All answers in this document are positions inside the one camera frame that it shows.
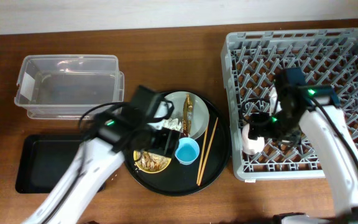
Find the pink plastic cup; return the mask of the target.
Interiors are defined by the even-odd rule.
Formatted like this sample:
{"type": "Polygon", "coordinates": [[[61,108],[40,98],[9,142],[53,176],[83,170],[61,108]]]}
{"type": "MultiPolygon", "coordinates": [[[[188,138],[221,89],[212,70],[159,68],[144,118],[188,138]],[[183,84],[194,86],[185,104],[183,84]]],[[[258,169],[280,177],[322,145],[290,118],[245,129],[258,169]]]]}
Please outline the pink plastic cup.
{"type": "Polygon", "coordinates": [[[258,137],[256,140],[249,138],[249,130],[249,124],[246,124],[242,129],[242,151],[252,156],[264,150],[265,139],[263,137],[258,137]]]}

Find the yellow bowl with food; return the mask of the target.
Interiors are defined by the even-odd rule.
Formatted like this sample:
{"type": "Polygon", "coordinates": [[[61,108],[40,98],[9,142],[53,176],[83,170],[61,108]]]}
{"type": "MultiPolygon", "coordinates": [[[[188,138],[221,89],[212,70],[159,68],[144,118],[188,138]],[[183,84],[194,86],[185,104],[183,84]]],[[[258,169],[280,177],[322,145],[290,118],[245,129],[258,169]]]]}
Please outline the yellow bowl with food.
{"type": "Polygon", "coordinates": [[[134,151],[133,159],[137,168],[148,174],[156,174],[165,170],[172,161],[171,158],[165,156],[140,151],[134,151]]]}

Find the blue plastic cup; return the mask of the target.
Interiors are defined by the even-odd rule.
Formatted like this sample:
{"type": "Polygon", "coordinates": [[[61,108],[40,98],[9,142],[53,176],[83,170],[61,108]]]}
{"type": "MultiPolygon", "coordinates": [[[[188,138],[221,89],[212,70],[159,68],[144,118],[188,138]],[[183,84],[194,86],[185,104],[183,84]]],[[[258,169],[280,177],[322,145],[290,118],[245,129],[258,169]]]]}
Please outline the blue plastic cup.
{"type": "Polygon", "coordinates": [[[190,165],[200,154],[199,144],[192,138],[179,139],[178,148],[175,151],[175,157],[182,165],[190,165]]]}

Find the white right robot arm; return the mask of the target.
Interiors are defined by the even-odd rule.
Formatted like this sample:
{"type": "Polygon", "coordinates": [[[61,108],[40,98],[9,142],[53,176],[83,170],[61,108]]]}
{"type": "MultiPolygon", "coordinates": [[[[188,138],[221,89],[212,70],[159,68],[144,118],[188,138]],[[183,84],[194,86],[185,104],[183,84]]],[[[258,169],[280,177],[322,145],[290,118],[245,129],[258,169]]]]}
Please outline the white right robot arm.
{"type": "Polygon", "coordinates": [[[300,68],[286,68],[273,79],[268,113],[254,113],[242,129],[243,150],[254,154],[270,138],[292,147],[305,135],[331,188],[335,218],[331,223],[358,223],[358,150],[344,112],[329,85],[309,85],[300,68]]]}

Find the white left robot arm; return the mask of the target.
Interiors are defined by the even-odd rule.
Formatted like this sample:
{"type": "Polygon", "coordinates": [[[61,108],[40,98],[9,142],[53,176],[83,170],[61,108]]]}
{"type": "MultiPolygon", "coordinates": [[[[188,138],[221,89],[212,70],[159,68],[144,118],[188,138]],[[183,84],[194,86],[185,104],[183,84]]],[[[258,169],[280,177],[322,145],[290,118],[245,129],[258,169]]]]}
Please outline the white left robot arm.
{"type": "Polygon", "coordinates": [[[100,138],[84,141],[49,196],[24,223],[76,223],[104,181],[124,163],[124,153],[151,146],[119,149],[100,138]]]}

